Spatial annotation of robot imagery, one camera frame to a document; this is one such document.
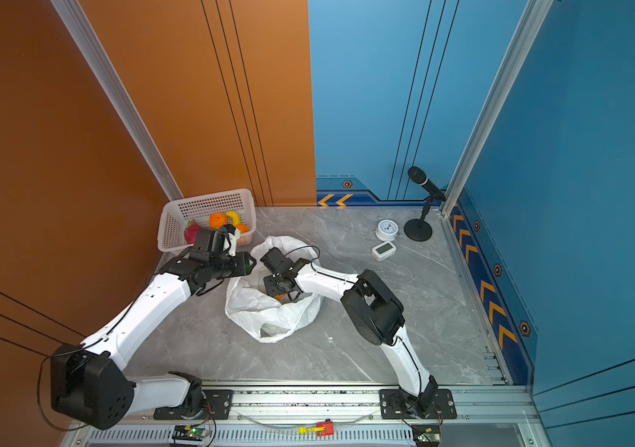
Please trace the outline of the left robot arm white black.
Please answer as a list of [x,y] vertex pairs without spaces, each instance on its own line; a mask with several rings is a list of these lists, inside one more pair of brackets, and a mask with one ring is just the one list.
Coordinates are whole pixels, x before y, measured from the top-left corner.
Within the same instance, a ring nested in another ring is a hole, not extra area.
[[50,405],[98,429],[126,415],[150,410],[179,418],[202,417],[207,399],[199,378],[185,372],[128,377],[124,370],[160,323],[189,298],[209,291],[209,283],[249,275],[255,259],[239,251],[234,225],[200,228],[194,244],[163,264],[138,298],[77,346],[61,345],[46,361]]

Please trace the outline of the pink dragon fruit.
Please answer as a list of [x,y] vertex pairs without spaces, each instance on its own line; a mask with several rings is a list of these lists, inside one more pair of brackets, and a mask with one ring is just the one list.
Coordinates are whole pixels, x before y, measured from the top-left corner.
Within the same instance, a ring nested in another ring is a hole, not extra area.
[[198,232],[201,228],[202,226],[198,225],[196,221],[194,220],[188,221],[183,232],[185,242],[191,245],[195,244]]

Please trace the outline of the white plastic bag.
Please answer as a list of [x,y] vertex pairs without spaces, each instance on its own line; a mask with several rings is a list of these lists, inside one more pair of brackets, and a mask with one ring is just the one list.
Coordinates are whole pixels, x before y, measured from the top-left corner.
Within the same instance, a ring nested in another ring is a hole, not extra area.
[[307,292],[293,292],[290,298],[278,300],[266,293],[264,279],[270,275],[261,262],[270,249],[278,248],[289,260],[313,260],[319,248],[296,238],[268,237],[250,250],[257,261],[246,277],[229,280],[224,311],[226,316],[253,339],[263,344],[277,343],[310,325],[321,309],[323,297]]

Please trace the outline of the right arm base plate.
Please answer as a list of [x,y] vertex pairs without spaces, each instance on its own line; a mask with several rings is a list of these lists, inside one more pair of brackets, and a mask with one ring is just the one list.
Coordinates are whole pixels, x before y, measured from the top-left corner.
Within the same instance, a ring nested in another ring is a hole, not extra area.
[[401,389],[379,391],[382,419],[385,420],[453,420],[457,418],[453,393],[449,389],[437,389],[420,397],[409,395]]

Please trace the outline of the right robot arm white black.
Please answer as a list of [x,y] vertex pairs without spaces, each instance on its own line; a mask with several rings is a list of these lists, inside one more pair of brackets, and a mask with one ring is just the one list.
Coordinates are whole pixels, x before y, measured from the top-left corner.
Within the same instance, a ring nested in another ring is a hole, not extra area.
[[397,375],[406,411],[421,419],[438,418],[438,383],[410,342],[401,301],[377,273],[340,273],[314,260],[290,260],[278,248],[267,251],[261,262],[270,272],[264,279],[270,296],[306,292],[340,302],[358,333],[384,352]]

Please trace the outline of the orange tangerine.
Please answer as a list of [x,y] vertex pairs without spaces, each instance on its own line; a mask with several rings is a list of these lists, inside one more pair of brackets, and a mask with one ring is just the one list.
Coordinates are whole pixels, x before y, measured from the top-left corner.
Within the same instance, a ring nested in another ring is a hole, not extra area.
[[219,229],[224,225],[228,225],[228,217],[222,212],[216,212],[209,216],[209,225],[213,229]]
[[247,225],[243,225],[242,223],[240,225],[237,225],[236,229],[239,230],[242,235],[247,234],[248,232],[250,232],[250,229],[248,228],[248,226]]

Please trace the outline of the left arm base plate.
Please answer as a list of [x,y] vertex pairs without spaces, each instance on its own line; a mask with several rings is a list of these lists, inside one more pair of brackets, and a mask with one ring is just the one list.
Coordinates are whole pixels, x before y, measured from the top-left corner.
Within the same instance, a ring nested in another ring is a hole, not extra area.
[[202,390],[197,400],[178,407],[155,409],[155,420],[216,421],[227,420],[233,406],[234,392],[231,389]]

